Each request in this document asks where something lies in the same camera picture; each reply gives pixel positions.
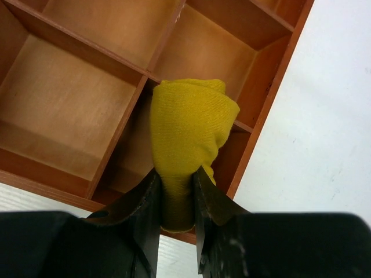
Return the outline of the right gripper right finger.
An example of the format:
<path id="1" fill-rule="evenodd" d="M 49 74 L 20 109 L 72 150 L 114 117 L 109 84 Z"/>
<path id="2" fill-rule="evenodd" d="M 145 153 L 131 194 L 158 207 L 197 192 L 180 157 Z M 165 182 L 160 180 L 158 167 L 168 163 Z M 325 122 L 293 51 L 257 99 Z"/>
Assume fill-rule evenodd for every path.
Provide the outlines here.
<path id="1" fill-rule="evenodd" d="M 250 213 L 192 176 L 203 277 L 369 277 L 370 228 L 349 213 Z"/>

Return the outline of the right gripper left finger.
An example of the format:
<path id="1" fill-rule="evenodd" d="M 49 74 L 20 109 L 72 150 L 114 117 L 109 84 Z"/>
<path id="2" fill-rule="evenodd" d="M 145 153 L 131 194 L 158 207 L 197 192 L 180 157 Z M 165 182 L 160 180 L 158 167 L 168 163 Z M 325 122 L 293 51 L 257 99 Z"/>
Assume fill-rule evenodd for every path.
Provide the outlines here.
<path id="1" fill-rule="evenodd" d="M 155 277 L 161 179 L 151 170 L 113 203 L 79 218 L 63 211 L 1 214 L 2 277 Z"/>

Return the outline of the yellow bear sock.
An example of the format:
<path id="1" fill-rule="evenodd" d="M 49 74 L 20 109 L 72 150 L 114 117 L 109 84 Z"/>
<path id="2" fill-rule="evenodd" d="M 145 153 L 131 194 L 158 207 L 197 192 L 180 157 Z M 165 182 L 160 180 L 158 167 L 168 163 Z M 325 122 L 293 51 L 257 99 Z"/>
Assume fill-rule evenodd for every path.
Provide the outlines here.
<path id="1" fill-rule="evenodd" d="M 219 79 L 164 80 L 150 106 L 152 159 L 162 181 L 161 227 L 186 232 L 195 225 L 192 175 L 212 163 L 226 143 L 240 108 Z"/>

